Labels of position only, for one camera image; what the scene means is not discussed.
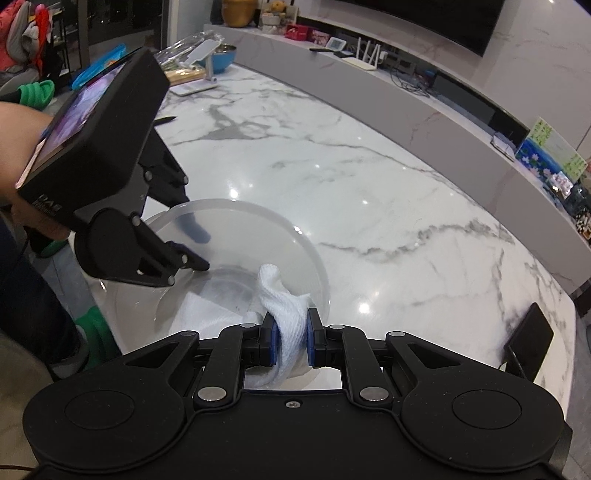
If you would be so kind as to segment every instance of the jeans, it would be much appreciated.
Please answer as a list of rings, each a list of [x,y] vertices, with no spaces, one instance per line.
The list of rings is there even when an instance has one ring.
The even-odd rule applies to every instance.
[[[0,219],[0,330],[46,365],[74,355],[76,326]]]

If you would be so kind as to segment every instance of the clear plastic bowl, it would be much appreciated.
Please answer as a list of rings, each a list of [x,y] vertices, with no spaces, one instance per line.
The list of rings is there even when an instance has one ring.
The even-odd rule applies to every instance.
[[[202,338],[217,336],[235,323],[234,315],[229,319],[219,312],[249,310],[265,263],[277,265],[283,285],[294,295],[309,293],[320,318],[328,318],[329,281],[322,260],[310,240],[280,215],[252,203],[212,199],[176,206],[147,223],[163,240],[187,245],[208,260],[210,270],[180,270],[170,288],[109,282],[106,317],[123,353],[168,336],[189,291],[214,307],[195,312],[190,326]]]

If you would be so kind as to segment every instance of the blue gripper pad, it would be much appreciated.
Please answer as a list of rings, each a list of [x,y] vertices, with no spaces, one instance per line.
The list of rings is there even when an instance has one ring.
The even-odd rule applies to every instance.
[[[271,328],[271,365],[277,364],[277,352],[279,351],[279,345],[281,337],[279,336],[279,327],[277,322],[273,320],[273,327]]]
[[[310,319],[310,310],[306,315],[306,347],[308,349],[308,365],[314,366],[314,330],[312,329],[312,320]]]

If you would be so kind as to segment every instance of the metal screw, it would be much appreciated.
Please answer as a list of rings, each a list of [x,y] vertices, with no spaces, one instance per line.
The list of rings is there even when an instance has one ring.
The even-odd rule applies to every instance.
[[[365,387],[359,396],[367,401],[382,401],[388,398],[388,390],[382,387]]]
[[[204,401],[219,401],[226,396],[222,387],[203,387],[197,392],[197,396]]]

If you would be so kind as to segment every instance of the plastic bag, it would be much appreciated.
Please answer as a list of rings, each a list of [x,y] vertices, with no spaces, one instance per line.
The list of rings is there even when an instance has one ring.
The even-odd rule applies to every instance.
[[[182,67],[182,62],[187,60],[189,54],[205,40],[219,40],[223,42],[224,38],[213,30],[199,32],[190,37],[179,40],[174,45],[159,51],[156,55],[156,61],[165,71],[177,70]]]

